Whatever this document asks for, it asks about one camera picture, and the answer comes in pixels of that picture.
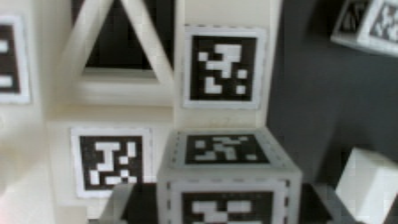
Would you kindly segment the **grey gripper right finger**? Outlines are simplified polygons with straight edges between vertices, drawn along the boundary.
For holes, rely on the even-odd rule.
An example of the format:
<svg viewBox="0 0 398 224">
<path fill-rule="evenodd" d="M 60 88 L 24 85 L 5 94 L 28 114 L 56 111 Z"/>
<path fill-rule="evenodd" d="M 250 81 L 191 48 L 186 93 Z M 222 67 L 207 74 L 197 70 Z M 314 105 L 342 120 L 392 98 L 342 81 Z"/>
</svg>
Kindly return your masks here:
<svg viewBox="0 0 398 224">
<path fill-rule="evenodd" d="M 326 184 L 314 184 L 312 190 L 319 203 L 319 210 L 310 212 L 316 216 L 314 224 L 364 224 L 348 212 L 333 188 Z"/>
</svg>

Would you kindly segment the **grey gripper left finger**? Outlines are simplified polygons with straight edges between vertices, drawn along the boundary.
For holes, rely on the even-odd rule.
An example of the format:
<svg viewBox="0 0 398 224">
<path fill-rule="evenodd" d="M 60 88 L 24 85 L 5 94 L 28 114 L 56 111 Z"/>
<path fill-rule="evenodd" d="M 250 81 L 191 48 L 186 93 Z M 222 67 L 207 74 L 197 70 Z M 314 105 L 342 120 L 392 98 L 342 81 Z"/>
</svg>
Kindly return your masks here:
<svg viewBox="0 0 398 224">
<path fill-rule="evenodd" d="M 92 224 L 127 224 L 122 217 L 134 184 L 117 184 L 111 189 L 104 209 Z"/>
</svg>

